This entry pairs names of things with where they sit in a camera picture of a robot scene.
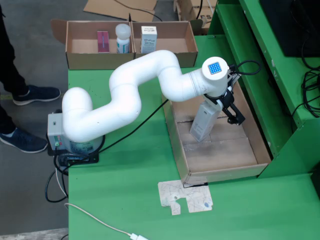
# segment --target blue sneaker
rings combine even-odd
[[[35,101],[50,102],[58,99],[61,92],[55,87],[37,87],[29,85],[29,93],[23,96],[12,95],[14,104],[23,106]]]
[[[16,128],[11,137],[0,133],[0,141],[27,154],[40,153],[48,146],[46,140],[23,131],[20,128]]]

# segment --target white cable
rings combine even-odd
[[[117,229],[117,228],[115,228],[115,227],[113,227],[113,226],[110,226],[110,225],[104,223],[103,221],[99,220],[98,218],[96,218],[96,217],[93,216],[92,214],[88,213],[87,211],[83,210],[82,208],[80,208],[80,207],[78,207],[78,206],[76,206],[76,205],[74,205],[74,204],[65,203],[64,205],[65,205],[65,206],[67,206],[67,205],[68,205],[68,206],[72,206],[72,207],[80,210],[81,212],[87,214],[88,216],[90,216],[90,217],[93,218],[94,220],[98,221],[98,222],[101,223],[102,225],[105,225],[106,227],[111,228],[111,229],[113,229],[113,230],[116,230],[116,231],[118,231],[118,232],[120,232],[120,233],[127,234],[129,237],[131,237],[131,234],[130,234],[130,233],[128,233],[128,232],[126,232],[126,231],[119,230],[119,229]]]
[[[67,194],[65,193],[65,191],[62,189],[62,187],[61,187],[61,185],[60,185],[57,169],[55,169],[55,176],[56,176],[56,181],[58,182],[61,191],[63,192],[63,194],[64,194],[65,196],[67,196]]]

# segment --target concrete floor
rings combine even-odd
[[[0,0],[6,29],[15,49],[15,65],[28,84],[53,86],[64,93],[68,87],[65,46],[54,39],[51,19],[104,20],[116,18],[83,12],[87,0]],[[159,0],[155,14],[164,21],[177,21],[172,0]],[[44,137],[48,114],[61,108],[62,99],[18,107],[0,87],[1,105],[21,128]],[[45,200],[45,184],[54,170],[46,152],[22,153],[0,143],[0,235],[68,227],[63,203]],[[53,180],[49,196],[62,196]]]

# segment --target open cardboard box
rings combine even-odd
[[[234,104],[245,121],[231,125],[222,112],[202,142],[197,142],[189,133],[199,105],[204,101],[202,96],[164,105],[174,159],[185,186],[257,176],[271,162],[238,83],[233,90]]]
[[[141,26],[156,27],[156,50],[173,52],[181,68],[195,65],[198,48],[188,21],[131,22],[135,58],[146,55],[141,53]]]
[[[54,37],[65,44],[68,67],[71,70],[116,69],[135,58],[132,37],[130,53],[117,53],[116,26],[128,21],[65,21],[51,20]],[[97,31],[108,31],[110,53],[98,53]]]

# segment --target green table surface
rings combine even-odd
[[[234,61],[224,36],[198,36],[195,68],[211,56]],[[70,70],[69,87],[82,87],[97,108],[110,101],[112,70]],[[137,120],[107,134],[113,143],[132,131],[161,104],[157,79],[139,87],[142,111]],[[160,203],[158,182],[180,179],[163,110],[136,133],[100,154],[97,164],[75,166],[69,174],[69,202],[107,224],[150,240],[173,239],[317,239],[320,201],[310,176],[292,175],[210,183],[212,211],[180,215]],[[77,209],[69,208],[69,239],[129,239]]]

